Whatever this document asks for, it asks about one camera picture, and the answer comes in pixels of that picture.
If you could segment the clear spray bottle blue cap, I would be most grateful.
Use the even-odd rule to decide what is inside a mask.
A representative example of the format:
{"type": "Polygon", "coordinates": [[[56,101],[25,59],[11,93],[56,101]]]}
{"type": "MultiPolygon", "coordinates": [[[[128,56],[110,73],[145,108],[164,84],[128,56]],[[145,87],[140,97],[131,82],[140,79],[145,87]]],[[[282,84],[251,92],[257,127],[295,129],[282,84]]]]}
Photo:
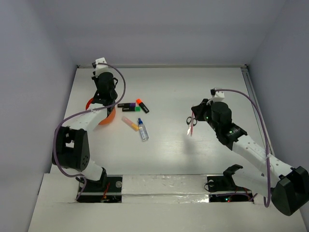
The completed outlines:
{"type": "Polygon", "coordinates": [[[139,132],[141,135],[141,139],[143,141],[147,141],[149,139],[149,135],[141,118],[138,118],[138,127],[139,127],[139,132]]]}

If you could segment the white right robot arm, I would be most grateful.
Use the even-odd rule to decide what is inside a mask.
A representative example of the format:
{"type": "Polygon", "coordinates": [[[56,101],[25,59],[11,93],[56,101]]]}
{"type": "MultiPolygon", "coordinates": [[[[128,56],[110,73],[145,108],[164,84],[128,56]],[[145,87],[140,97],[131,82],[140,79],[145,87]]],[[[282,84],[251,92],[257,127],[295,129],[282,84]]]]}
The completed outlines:
{"type": "Polygon", "coordinates": [[[291,216],[309,201],[309,173],[299,166],[286,164],[266,153],[247,132],[233,123],[232,111],[224,102],[209,103],[208,99],[191,108],[196,121],[205,121],[214,130],[218,141],[245,158],[259,174],[240,165],[226,169],[222,184],[226,189],[245,187],[270,198],[278,211],[291,216]]]}

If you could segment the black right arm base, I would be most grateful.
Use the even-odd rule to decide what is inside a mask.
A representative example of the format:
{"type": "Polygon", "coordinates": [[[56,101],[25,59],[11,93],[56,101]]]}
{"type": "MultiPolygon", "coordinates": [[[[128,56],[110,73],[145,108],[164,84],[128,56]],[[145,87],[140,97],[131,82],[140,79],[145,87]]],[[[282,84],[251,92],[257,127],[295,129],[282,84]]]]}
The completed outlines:
{"type": "Polygon", "coordinates": [[[208,175],[204,189],[209,193],[210,203],[254,202],[255,195],[244,187],[237,186],[232,175],[243,167],[235,164],[222,174],[208,175]]]}

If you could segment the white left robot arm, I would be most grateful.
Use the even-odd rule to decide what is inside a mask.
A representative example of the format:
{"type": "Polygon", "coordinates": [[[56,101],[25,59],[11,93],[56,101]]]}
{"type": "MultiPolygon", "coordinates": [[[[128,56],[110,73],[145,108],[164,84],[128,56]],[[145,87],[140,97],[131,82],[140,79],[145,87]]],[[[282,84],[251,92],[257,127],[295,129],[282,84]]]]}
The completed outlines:
{"type": "Polygon", "coordinates": [[[90,157],[88,133],[99,124],[107,125],[113,121],[118,80],[107,71],[93,76],[92,80],[97,90],[87,111],[56,131],[52,163],[67,177],[77,178],[82,186],[101,191],[106,188],[107,174],[90,157]]]}

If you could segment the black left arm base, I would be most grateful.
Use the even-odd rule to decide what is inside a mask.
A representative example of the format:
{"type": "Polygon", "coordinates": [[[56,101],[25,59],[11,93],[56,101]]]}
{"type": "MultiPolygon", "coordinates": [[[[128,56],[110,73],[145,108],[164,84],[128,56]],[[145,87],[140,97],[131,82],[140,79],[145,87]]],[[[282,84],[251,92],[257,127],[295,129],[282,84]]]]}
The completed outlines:
{"type": "Polygon", "coordinates": [[[77,199],[79,203],[121,203],[123,177],[108,175],[100,182],[87,180],[85,189],[77,199]]]}

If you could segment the red gel pen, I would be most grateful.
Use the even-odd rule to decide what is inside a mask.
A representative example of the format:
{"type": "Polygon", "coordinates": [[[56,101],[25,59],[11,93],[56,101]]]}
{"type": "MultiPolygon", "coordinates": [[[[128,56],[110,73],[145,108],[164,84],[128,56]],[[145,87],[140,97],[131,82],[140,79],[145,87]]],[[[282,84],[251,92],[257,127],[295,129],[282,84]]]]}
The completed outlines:
{"type": "Polygon", "coordinates": [[[190,136],[191,137],[193,135],[193,124],[194,124],[194,113],[192,111],[192,114],[191,114],[191,129],[190,129],[190,136]]]}

